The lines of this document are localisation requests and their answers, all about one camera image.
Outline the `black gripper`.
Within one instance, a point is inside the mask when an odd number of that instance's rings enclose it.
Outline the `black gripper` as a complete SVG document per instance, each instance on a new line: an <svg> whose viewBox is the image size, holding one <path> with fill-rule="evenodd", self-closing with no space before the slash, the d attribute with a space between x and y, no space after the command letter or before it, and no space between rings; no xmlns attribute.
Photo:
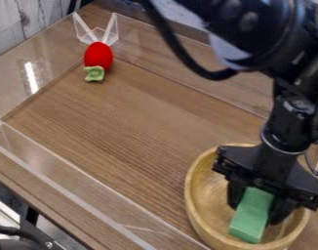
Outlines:
<svg viewBox="0 0 318 250"><path fill-rule="evenodd" d="M219 146L212 170L228 181L227 202L236 209L245 188L259 188L275 197L268 224L277 225L292 211L318 210L318 178L299 164L296 156L276 152L264 144Z"/></svg>

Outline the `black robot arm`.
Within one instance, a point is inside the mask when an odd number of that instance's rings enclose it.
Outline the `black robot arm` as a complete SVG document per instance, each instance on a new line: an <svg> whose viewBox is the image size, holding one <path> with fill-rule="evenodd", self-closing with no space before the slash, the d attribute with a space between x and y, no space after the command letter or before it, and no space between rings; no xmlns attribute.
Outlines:
<svg viewBox="0 0 318 250"><path fill-rule="evenodd" d="M243 71L273 79L272 110L256 146L219 146L212 170L228 181L228 204L248 188L273 195L268 222L318 209L318 171L297 163L318 144L318 24L312 0L175 0L201 20L225 68L209 71L189 56L151 0L140 5L185 67L220 81Z"/></svg>

